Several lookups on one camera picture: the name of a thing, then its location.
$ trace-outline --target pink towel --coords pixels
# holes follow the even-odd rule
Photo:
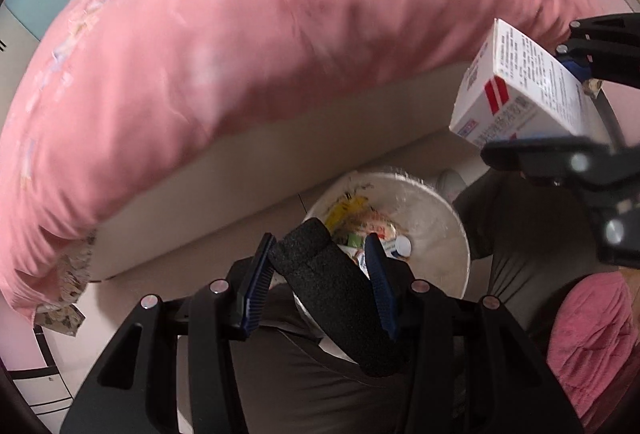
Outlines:
[[[640,367],[631,302],[620,272],[597,273],[575,286],[556,316],[546,361],[588,433],[615,409]]]

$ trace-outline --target pink cloth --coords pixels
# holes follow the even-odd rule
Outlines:
[[[620,272],[597,273],[573,288],[556,315],[546,361],[587,433],[615,409],[640,368],[631,303]]]
[[[59,302],[64,249],[220,136],[472,59],[495,17],[553,48],[598,13],[592,0],[71,0],[0,138],[0,289],[29,319]]]

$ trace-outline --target white bottle cap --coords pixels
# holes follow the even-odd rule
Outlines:
[[[396,237],[396,254],[401,257],[409,257],[411,255],[411,241],[407,236]]]

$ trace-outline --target red stripe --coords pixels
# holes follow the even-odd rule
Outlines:
[[[495,97],[494,87],[491,85],[491,80],[484,85],[484,94],[486,94],[486,99],[489,101],[491,114],[495,114],[500,110],[500,108],[498,107],[498,99]]]
[[[507,84],[504,83],[500,77],[494,77],[495,85],[498,86],[498,95],[500,96],[500,102],[504,105],[509,101],[509,91],[507,90]]]

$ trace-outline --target silver screw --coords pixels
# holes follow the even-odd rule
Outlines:
[[[482,299],[482,305],[487,309],[498,309],[500,307],[500,301],[493,295],[487,295]]]
[[[581,152],[576,152],[571,156],[570,165],[574,172],[585,172],[589,168],[589,158]]]
[[[429,286],[429,283],[425,280],[416,279],[411,283],[411,289],[416,293],[427,293],[431,289],[431,286]]]
[[[620,220],[612,219],[604,227],[604,236],[613,246],[620,244],[625,237],[625,226]]]
[[[224,279],[217,279],[209,284],[209,289],[216,295],[219,293],[224,293],[229,289],[229,283]]]
[[[151,309],[156,304],[158,304],[158,297],[155,295],[147,295],[146,297],[142,297],[142,300],[140,301],[140,305],[144,309]]]

